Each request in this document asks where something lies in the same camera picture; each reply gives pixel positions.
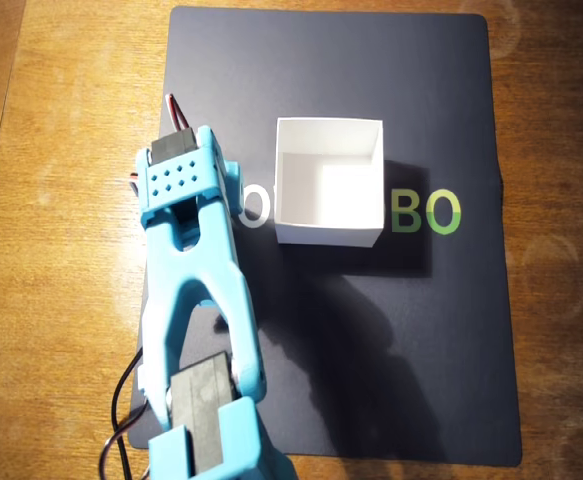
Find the turquoise gripper with servo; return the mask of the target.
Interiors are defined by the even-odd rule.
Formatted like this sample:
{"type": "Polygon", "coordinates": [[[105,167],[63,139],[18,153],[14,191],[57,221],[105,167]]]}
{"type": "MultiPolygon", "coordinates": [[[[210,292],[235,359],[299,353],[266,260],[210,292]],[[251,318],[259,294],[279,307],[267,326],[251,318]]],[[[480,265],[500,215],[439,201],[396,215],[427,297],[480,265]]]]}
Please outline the turquoise gripper with servo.
{"type": "Polygon", "coordinates": [[[244,211],[244,182],[238,162],[222,160],[225,195],[231,213],[244,211]]]}

